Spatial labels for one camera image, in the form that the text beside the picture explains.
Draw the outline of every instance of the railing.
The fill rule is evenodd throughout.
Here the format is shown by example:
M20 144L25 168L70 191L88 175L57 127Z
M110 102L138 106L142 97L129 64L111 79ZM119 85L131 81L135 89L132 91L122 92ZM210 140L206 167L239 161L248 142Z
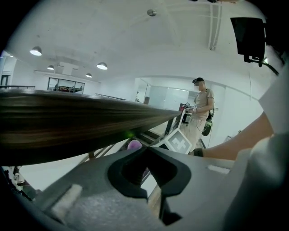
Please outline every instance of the railing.
M111 98L111 99L125 100L125 99L122 99L122 98L117 98L117 97L107 96L107 95L102 95L102 94L97 94L97 93L95 93L95 95L96 95L96 96L99 96L99 97L103 97L103 98Z
M0 92L3 166L44 163L132 138L179 111L60 92Z
M35 86L20 86L20 85L3 85L0 89L35 89Z

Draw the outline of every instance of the white sleeve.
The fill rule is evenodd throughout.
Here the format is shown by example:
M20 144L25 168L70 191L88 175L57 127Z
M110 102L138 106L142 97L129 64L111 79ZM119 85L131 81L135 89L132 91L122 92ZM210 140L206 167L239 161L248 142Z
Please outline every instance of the white sleeve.
M289 64L259 100L274 133L289 132Z

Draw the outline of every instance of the cross symbol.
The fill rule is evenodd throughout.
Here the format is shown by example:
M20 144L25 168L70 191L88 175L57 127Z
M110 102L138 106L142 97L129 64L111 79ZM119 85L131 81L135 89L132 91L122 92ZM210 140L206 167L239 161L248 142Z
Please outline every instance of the cross symbol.
M174 144L177 144L177 149L178 150L180 150L181 148L186 148L186 145L185 145L185 141L184 140L182 140L181 142L177 139L177 138L175 138L175 139L173 139L173 141L172 141Z

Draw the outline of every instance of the man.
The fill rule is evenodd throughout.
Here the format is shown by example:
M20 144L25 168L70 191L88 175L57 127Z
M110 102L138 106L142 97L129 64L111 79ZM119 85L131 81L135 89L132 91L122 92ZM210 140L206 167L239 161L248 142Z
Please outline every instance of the man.
M203 78L194 79L193 83L200 93L195 98L195 105L192 108L187 109L189 113L192 113L189 125L185 126L182 124L181 126L181 131L193 145L191 152L195 149L196 144L202 135L206 120L209 116L209 111L214 108L214 94L211 89L206 88Z

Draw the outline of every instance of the purple ball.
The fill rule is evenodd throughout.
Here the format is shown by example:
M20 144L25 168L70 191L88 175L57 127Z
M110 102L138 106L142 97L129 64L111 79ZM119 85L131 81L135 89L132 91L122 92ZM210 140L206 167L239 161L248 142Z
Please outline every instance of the purple ball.
M130 143L128 144L127 150L129 150L129 149L140 149L142 147L143 146L141 145L141 143L134 139L134 140L130 141Z

